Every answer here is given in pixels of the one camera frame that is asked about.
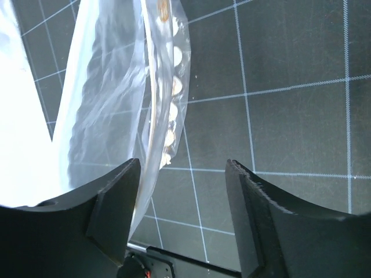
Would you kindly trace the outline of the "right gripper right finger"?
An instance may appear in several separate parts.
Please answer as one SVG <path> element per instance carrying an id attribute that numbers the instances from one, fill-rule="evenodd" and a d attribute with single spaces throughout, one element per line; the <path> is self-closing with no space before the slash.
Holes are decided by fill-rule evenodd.
<path id="1" fill-rule="evenodd" d="M 243 277 L 369 277 L 370 214 L 305 201 L 228 160 L 225 182 Z"/>

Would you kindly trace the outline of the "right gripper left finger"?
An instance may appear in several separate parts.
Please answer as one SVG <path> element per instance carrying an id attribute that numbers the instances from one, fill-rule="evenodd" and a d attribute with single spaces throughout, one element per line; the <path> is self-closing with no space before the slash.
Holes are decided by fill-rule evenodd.
<path id="1" fill-rule="evenodd" d="M 141 166 L 130 159 L 35 207 L 1 208 L 2 277 L 116 277 Z"/>

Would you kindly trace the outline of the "clear polka dot zip bag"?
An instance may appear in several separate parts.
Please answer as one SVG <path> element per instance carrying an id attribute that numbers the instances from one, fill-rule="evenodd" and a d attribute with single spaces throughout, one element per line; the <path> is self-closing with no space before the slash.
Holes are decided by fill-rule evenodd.
<path id="1" fill-rule="evenodd" d="M 53 135 L 60 186 L 75 189 L 138 159 L 134 233 L 177 153 L 190 67 L 180 1 L 81 1 Z"/>

